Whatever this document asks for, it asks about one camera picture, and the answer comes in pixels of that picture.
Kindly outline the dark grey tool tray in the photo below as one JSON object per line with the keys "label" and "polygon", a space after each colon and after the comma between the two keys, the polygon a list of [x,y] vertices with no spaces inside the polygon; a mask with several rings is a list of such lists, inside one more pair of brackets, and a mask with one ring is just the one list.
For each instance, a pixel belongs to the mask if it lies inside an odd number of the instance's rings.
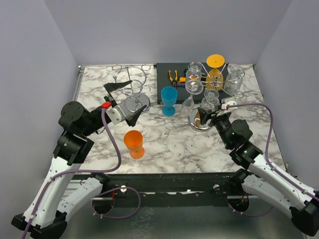
{"label": "dark grey tool tray", "polygon": [[[172,87],[173,84],[170,80],[170,77],[172,79],[176,78],[175,72],[177,71],[177,77],[178,80],[180,77],[185,77],[185,73],[188,69],[189,63],[156,63],[156,71],[157,71],[157,104],[160,105],[162,104],[161,100],[161,91],[165,87]],[[212,70],[211,67],[209,67],[206,63],[203,63],[205,69],[207,71]],[[228,69],[227,66],[223,69],[222,75],[223,79],[225,80],[227,75],[228,75]],[[178,95],[177,95],[177,104],[182,104],[186,98],[189,97],[190,93],[188,93],[185,89],[185,86],[177,86],[176,87]],[[201,100],[204,98],[204,91],[199,95],[194,95],[193,100],[195,104],[200,104]],[[222,90],[219,91],[219,100],[222,100],[223,98],[230,97],[228,94],[223,92]]]}

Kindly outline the yellow handled pliers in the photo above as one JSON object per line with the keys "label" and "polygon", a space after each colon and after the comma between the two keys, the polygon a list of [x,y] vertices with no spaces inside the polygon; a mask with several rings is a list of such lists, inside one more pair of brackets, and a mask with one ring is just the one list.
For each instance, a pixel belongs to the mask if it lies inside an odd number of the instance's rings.
{"label": "yellow handled pliers", "polygon": [[171,81],[171,84],[174,88],[177,88],[177,84],[178,84],[178,71],[177,70],[174,70],[174,71],[171,71],[169,70],[168,71],[168,76],[169,76],[169,80]]}

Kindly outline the clear glass with reflection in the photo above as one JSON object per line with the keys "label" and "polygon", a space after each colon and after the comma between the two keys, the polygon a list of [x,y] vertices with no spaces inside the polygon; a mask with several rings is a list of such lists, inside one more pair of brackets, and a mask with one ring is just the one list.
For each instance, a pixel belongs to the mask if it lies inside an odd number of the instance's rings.
{"label": "clear glass with reflection", "polygon": [[244,94],[240,91],[240,87],[245,76],[245,70],[241,66],[232,65],[229,67],[229,74],[224,83],[223,90],[230,96],[242,98]]}

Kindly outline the yellow plastic goblet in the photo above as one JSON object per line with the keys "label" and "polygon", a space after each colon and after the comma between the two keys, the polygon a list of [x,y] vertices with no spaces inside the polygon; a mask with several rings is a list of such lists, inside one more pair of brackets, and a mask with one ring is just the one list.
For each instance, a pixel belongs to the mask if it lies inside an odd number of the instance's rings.
{"label": "yellow plastic goblet", "polygon": [[220,54],[210,55],[206,64],[211,68],[206,77],[206,89],[221,91],[223,85],[222,71],[219,69],[225,65],[225,59]]}

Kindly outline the blue plastic goblet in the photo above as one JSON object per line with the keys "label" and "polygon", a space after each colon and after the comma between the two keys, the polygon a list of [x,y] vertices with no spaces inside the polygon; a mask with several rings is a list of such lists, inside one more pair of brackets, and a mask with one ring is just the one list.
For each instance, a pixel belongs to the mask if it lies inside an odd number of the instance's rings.
{"label": "blue plastic goblet", "polygon": [[161,91],[161,101],[164,104],[162,113],[166,117],[171,117],[175,114],[175,103],[177,101],[177,89],[174,87],[164,87]]}

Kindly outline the black front mounting rail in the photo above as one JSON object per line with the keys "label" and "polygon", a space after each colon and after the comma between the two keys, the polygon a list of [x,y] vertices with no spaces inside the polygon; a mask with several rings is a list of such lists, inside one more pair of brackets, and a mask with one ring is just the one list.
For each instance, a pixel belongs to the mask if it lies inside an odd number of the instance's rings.
{"label": "black front mounting rail", "polygon": [[111,207],[195,207],[232,205],[246,211],[255,199],[239,183],[238,173],[109,174],[98,176],[106,195],[92,204],[99,211]]}

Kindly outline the ribbed clear wine glass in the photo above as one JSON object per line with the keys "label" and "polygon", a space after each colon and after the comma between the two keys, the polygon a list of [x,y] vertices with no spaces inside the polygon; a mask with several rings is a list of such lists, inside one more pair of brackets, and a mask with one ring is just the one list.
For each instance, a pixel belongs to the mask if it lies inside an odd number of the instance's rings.
{"label": "ribbed clear wine glass", "polygon": [[188,65],[188,70],[185,73],[186,82],[189,80],[199,80],[202,77],[202,65],[199,62],[191,62]]}

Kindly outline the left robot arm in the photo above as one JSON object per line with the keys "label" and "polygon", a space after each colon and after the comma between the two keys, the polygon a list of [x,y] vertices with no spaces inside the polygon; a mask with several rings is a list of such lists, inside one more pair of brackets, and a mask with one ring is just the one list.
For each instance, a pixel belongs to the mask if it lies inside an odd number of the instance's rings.
{"label": "left robot arm", "polygon": [[[123,121],[134,127],[146,108],[130,111],[124,103],[117,104],[111,93],[132,83],[106,83],[105,102],[88,111],[78,101],[64,105],[58,121],[64,129],[53,152],[48,173],[28,209],[14,216],[11,224],[23,231],[22,238],[58,239],[66,230],[69,220],[95,196],[104,197],[113,192],[107,173],[117,170],[122,163],[121,153],[108,124]],[[84,163],[94,142],[88,138],[104,128],[116,151],[117,165],[107,170],[84,170]]]}

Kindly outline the orange plastic goblet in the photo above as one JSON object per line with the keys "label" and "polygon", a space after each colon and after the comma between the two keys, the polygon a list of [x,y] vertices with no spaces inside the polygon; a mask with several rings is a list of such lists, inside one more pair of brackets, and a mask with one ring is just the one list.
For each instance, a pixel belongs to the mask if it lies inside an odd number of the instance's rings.
{"label": "orange plastic goblet", "polygon": [[128,131],[124,136],[124,144],[130,151],[130,156],[133,159],[140,159],[143,157],[145,153],[143,148],[143,136],[139,131]]}

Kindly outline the scroll arm chrome glass rack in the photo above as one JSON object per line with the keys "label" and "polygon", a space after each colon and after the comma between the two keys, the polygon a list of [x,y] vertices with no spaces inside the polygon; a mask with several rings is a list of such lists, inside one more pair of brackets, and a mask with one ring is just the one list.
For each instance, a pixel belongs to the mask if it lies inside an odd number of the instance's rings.
{"label": "scroll arm chrome glass rack", "polygon": [[240,91],[240,87],[244,76],[245,71],[241,66],[233,65],[228,68],[224,60],[214,62],[207,73],[204,98],[199,107],[206,111],[217,111],[220,104],[219,96],[222,92],[227,98],[243,98],[244,93]]}

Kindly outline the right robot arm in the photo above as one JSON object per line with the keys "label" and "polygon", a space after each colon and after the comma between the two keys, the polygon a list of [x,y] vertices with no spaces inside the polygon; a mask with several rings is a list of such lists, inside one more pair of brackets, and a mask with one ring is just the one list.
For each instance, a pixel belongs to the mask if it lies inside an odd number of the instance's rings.
{"label": "right robot arm", "polygon": [[268,158],[252,142],[253,135],[246,120],[230,121],[230,106],[212,112],[198,108],[201,124],[217,129],[231,159],[241,169],[229,183],[235,195],[255,195],[285,213],[293,225],[308,236],[319,231],[319,192],[307,186]]}

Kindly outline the aluminium extrusion frame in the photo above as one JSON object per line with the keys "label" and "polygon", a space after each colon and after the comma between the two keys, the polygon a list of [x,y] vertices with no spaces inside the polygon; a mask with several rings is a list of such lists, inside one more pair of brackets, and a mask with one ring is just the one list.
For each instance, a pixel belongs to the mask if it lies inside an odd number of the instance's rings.
{"label": "aluminium extrusion frame", "polygon": [[23,231],[24,239],[58,239],[71,217],[71,205],[62,197],[93,145],[86,134],[90,113],[77,101],[83,73],[81,67],[73,99],[61,110],[59,124],[63,133],[58,138],[44,182],[28,209],[11,222],[17,227],[17,222],[21,221],[18,227]]}

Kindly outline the orange utility knife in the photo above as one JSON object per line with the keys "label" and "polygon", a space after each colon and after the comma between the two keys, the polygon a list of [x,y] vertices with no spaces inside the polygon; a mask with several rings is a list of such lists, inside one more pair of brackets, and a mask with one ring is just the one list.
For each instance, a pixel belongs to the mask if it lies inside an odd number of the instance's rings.
{"label": "orange utility knife", "polygon": [[186,82],[186,77],[179,77],[177,82],[180,84],[184,84]]}

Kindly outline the clear stemmed glass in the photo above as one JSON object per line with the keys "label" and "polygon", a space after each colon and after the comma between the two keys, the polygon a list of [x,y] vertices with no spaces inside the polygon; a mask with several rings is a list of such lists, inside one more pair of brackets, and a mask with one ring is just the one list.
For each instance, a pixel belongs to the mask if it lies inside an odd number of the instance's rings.
{"label": "clear stemmed glass", "polygon": [[183,115],[189,116],[191,114],[195,105],[193,96],[199,95],[203,91],[203,88],[203,83],[200,80],[191,79],[186,81],[185,89],[190,93],[190,96],[182,103],[181,113]]}

